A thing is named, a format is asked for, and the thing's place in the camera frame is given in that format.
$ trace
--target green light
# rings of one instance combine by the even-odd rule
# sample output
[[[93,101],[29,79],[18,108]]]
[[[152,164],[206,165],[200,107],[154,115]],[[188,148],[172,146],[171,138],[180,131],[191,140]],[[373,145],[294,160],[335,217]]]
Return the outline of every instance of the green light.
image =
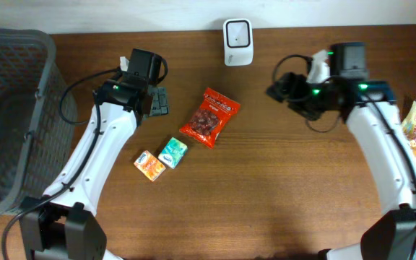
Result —
[[[367,84],[359,84],[359,88],[360,88],[360,90],[366,90],[366,89],[367,89],[367,87],[368,87],[368,85],[367,85]]]

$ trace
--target wooden table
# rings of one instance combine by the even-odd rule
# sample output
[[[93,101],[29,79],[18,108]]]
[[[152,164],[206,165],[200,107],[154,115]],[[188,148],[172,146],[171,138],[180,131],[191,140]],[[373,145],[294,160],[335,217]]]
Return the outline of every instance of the wooden table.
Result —
[[[264,94],[274,65],[292,53],[311,55],[332,43],[367,44],[374,79],[391,83],[399,107],[416,98],[416,25],[254,30],[249,66],[224,65],[222,32],[53,35],[66,82],[118,66],[132,48],[154,51],[169,64],[170,114],[143,123],[125,144],[103,189],[97,219],[108,248],[129,259],[253,259],[312,254],[360,241],[381,217],[378,195],[362,152],[346,126],[328,134]],[[282,72],[303,73],[290,60]],[[79,118],[89,118],[90,90],[75,90]],[[178,132],[211,87],[242,107],[215,148]],[[334,113],[315,127],[332,124]],[[74,147],[84,131],[78,128]],[[134,166],[139,151],[154,152],[168,137],[188,153],[154,183]],[[8,217],[0,217],[0,235]],[[9,236],[13,259],[23,259],[19,228]]]

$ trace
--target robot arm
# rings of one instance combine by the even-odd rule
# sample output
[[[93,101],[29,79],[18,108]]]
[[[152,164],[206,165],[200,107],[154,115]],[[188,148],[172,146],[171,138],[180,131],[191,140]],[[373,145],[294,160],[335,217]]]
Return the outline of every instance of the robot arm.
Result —
[[[65,207],[73,207],[75,203],[82,203],[84,210],[97,214],[97,207],[100,192],[107,180],[113,164],[118,157],[121,148],[131,137],[137,127],[137,120],[134,113],[123,110],[123,106],[103,103],[100,106],[101,135],[92,152],[83,173],[76,179],[67,191],[55,198],[51,203]],[[77,171],[89,148],[97,123],[97,113],[92,109],[91,119],[73,151],[68,163],[58,175],[56,180],[44,191],[45,196],[50,196],[62,188]]]
[[[308,77],[286,73],[266,93],[279,102],[287,101],[289,108],[309,121],[325,111],[340,112],[362,148],[385,215],[361,243],[322,251],[320,257],[416,259],[416,162],[400,126],[394,95],[386,82],[368,81],[362,43],[336,44],[328,54],[303,56],[310,66]]]
[[[161,63],[165,75],[159,77]],[[166,104],[165,89],[157,87],[167,73],[165,60],[155,53],[134,49],[129,61],[121,58],[121,71],[95,95],[100,114],[96,107],[92,109],[79,144],[43,196],[53,196],[72,180],[97,138],[81,173],[67,191],[20,220],[27,259],[121,259],[105,249],[105,233],[95,220],[98,201],[121,148],[138,125],[148,116],[168,113],[168,107],[159,106],[160,101]],[[26,198],[21,208],[33,208],[42,201]],[[65,223],[58,223],[63,216]]]

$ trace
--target basket mesh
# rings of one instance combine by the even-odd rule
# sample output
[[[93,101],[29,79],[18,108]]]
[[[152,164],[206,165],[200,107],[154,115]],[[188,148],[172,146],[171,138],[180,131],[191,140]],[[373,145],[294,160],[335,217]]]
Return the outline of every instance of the basket mesh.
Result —
[[[49,51],[40,40],[21,39],[17,35],[0,39],[0,202],[13,187],[24,136],[30,129],[35,130],[28,165],[22,173],[22,187],[6,210],[17,209],[25,196],[40,196],[69,156],[73,127],[57,114],[66,85],[55,64],[50,71],[43,71]],[[48,74],[48,81],[45,86],[38,86],[43,73]],[[35,97],[38,87],[44,89],[39,99]],[[34,113],[38,102],[42,104],[41,113]],[[67,116],[76,118],[71,95],[64,104]],[[30,125],[34,116],[40,117],[37,126]]]

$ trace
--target gray plastic basket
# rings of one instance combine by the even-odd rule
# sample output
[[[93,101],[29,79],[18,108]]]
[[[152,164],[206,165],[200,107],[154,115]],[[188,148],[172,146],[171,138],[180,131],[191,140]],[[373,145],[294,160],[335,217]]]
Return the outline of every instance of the gray plastic basket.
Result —
[[[0,214],[41,196],[68,159],[73,126],[57,113],[66,84],[55,57],[44,32],[0,29]],[[76,119],[71,95],[64,111]]]

